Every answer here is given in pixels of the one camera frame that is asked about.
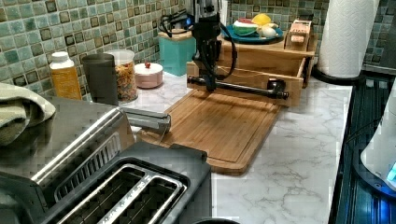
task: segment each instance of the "jar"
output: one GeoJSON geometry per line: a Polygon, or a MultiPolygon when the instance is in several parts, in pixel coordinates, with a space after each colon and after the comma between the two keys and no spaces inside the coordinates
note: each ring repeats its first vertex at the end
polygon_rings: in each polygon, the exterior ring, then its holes
{"type": "Polygon", "coordinates": [[[51,57],[52,63],[49,68],[56,95],[63,98],[81,100],[81,89],[79,88],[74,62],[70,60],[69,55],[65,51],[55,52],[51,57]]]}
{"type": "Polygon", "coordinates": [[[119,101],[128,103],[137,98],[134,77],[134,52],[128,49],[114,49],[105,53],[114,56],[119,101]]]}

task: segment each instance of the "marble countertop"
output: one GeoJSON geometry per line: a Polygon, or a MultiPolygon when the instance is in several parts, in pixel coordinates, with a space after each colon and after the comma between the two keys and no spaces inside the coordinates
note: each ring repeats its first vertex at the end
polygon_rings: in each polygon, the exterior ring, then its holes
{"type": "MultiPolygon", "coordinates": [[[[123,106],[163,112],[190,90],[164,74],[123,106]]],[[[297,107],[284,107],[244,175],[212,174],[213,217],[241,224],[328,223],[351,87],[314,78],[297,107]]]]}

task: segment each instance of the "glass jar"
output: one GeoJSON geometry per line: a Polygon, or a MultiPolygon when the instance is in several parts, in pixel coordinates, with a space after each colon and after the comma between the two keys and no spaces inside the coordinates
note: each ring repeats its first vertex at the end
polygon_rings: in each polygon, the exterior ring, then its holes
{"type": "Polygon", "coordinates": [[[137,87],[134,77],[134,52],[128,49],[114,49],[105,53],[114,56],[119,101],[127,103],[135,100],[137,87]]]}

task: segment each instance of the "metal rod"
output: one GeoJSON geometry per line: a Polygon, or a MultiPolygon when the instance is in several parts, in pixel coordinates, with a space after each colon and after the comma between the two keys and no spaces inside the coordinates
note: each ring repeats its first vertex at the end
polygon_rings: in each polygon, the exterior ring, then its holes
{"type": "MultiPolygon", "coordinates": [[[[206,84],[205,80],[201,77],[188,77],[187,82],[191,83],[191,84],[200,85],[200,86],[204,86],[206,84]]],[[[266,96],[266,97],[269,97],[272,99],[287,100],[289,98],[289,93],[284,91],[285,86],[286,86],[286,84],[283,80],[269,81],[268,90],[216,81],[216,88],[230,90],[230,91],[241,91],[241,92],[245,92],[245,93],[257,94],[257,95],[266,96]]]]}

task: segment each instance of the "wooden box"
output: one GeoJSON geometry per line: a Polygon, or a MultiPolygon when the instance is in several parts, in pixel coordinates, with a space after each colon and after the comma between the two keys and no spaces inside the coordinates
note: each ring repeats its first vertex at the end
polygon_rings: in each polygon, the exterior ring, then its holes
{"type": "Polygon", "coordinates": [[[307,51],[312,31],[312,21],[294,21],[285,37],[284,49],[307,51]]]}
{"type": "MultiPolygon", "coordinates": [[[[318,40],[315,35],[313,37],[315,41],[310,41],[308,51],[284,49],[284,39],[271,45],[236,44],[238,58],[235,70],[230,77],[222,80],[222,82],[266,89],[270,78],[281,79],[286,82],[285,91],[290,96],[287,100],[271,99],[256,94],[223,89],[216,89],[214,93],[277,105],[297,106],[300,103],[302,88],[308,85],[313,66],[318,40]]],[[[217,63],[217,73],[225,75],[231,67],[232,48],[230,41],[223,40],[222,42],[221,54],[217,63]]],[[[187,63],[188,76],[199,76],[199,69],[193,62],[187,63]]],[[[188,87],[196,90],[205,90],[205,86],[195,84],[188,84],[188,87]]]]}

